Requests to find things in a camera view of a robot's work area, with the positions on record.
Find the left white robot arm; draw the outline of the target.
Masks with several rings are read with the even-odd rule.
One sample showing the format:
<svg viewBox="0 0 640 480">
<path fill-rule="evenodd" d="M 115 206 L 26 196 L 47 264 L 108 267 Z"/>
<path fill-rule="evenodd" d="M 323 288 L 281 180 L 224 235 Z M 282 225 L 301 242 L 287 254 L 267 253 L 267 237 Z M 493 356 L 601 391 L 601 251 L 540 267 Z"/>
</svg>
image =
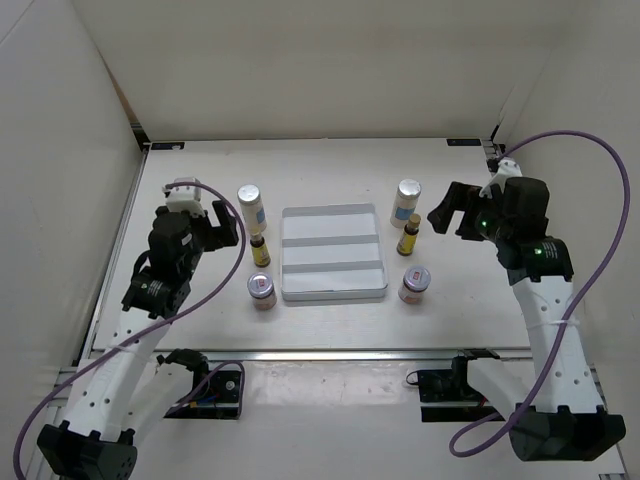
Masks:
<svg viewBox="0 0 640 480">
<path fill-rule="evenodd" d="M 76 375 L 91 378 L 80 399 L 57 425 L 42 427 L 37 446 L 63 479 L 128 479 L 138 448 L 167 415 L 216 398 L 215 378 L 198 351 L 153 354 L 183 309 L 203 254 L 246 246 L 236 209 L 213 202 L 212 226 L 198 200 L 167 200 L 156 211 L 148 248 L 136 260 L 122 300 L 126 313 L 113 333 L 114 345 Z"/>
</svg>

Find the white shaker bottle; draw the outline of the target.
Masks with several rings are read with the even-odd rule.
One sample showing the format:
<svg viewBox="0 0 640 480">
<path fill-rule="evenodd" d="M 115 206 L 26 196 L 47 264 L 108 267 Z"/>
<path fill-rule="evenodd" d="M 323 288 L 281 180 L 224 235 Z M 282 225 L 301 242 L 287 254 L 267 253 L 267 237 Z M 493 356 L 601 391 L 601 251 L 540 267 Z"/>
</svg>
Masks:
<svg viewBox="0 0 640 480">
<path fill-rule="evenodd" d="M 254 184 L 242 185 L 237 191 L 237 198 L 247 231 L 250 234 L 263 232 L 267 221 L 259 188 Z"/>
<path fill-rule="evenodd" d="M 395 228 L 403 228 L 415 212 L 421 190 L 417 180 L 403 179 L 399 182 L 390 215 L 390 223 Z"/>
</svg>

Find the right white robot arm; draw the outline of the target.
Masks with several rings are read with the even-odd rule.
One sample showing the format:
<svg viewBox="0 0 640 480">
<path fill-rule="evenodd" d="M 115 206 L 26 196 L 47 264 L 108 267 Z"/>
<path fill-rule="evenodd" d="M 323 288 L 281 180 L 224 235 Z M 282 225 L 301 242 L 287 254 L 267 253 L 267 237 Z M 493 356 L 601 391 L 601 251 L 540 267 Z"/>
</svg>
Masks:
<svg viewBox="0 0 640 480">
<path fill-rule="evenodd" d="M 566 244 L 547 234 L 545 182 L 512 177 L 488 189 L 454 182 L 427 219 L 447 232 L 455 212 L 464 240 L 493 243 L 521 308 L 535 383 L 526 387 L 492 354 L 472 357 L 449 375 L 460 399 L 481 394 L 503 418 L 522 461 L 593 461 L 626 434 L 604 406 L 587 364 L 573 313 L 573 267 Z"/>
</svg>

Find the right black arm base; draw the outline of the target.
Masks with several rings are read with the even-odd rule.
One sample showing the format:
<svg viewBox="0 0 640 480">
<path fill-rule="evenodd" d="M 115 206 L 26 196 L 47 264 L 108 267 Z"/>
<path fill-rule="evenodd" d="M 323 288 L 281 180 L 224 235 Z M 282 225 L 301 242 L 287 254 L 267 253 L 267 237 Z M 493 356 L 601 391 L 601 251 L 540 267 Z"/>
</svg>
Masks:
<svg viewBox="0 0 640 480">
<path fill-rule="evenodd" d="M 468 364 L 479 359 L 500 356 L 487 349 L 462 350 L 447 368 L 422 368 L 406 375 L 406 384 L 418 388 L 422 423 L 470 423 L 496 413 L 467 381 Z"/>
</svg>

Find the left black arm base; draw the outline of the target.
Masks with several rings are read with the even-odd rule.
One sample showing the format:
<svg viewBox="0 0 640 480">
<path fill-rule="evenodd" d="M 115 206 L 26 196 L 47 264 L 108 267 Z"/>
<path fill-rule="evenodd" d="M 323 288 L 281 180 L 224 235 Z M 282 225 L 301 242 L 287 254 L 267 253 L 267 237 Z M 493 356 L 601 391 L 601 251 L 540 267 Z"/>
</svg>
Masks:
<svg viewBox="0 0 640 480">
<path fill-rule="evenodd" d="M 211 367 L 208 358 L 195 350 L 176 349 L 156 357 L 158 366 L 177 364 L 189 371 L 194 392 L 173 406 L 168 419 L 238 420 L 243 409 L 246 371 L 239 361 Z"/>
</svg>

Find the small yellow bottle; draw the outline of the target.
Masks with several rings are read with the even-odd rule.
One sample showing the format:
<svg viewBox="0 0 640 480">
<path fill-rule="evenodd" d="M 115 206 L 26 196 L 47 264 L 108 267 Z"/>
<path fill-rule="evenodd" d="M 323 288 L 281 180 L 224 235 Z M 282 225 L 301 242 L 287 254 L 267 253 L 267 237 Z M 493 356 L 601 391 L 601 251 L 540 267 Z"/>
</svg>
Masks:
<svg viewBox="0 0 640 480">
<path fill-rule="evenodd" d="M 271 256 L 260 232 L 250 234 L 250 246 L 254 264 L 261 268 L 267 267 L 271 263 Z"/>
<path fill-rule="evenodd" d="M 412 213 L 409 216 L 403 228 L 403 233 L 396 246 L 396 251 L 400 255 L 409 256 L 413 253 L 419 233 L 420 223 L 421 216 L 419 214 Z"/>
</svg>

